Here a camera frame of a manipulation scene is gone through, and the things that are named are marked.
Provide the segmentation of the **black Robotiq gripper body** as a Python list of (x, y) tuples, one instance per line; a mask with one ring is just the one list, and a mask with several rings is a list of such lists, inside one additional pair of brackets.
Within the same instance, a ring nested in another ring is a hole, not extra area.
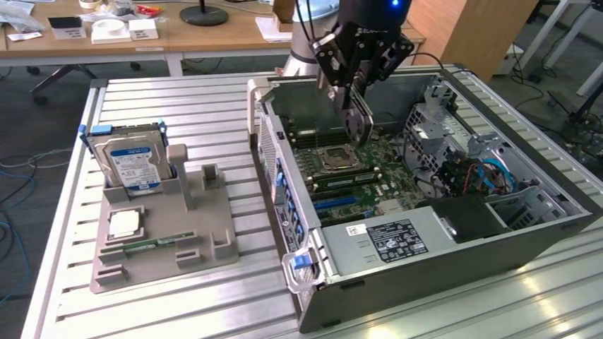
[(334, 33), (348, 43), (352, 79), (360, 59), (379, 41), (402, 35), (402, 24), (410, 13), (410, 1), (340, 1)]

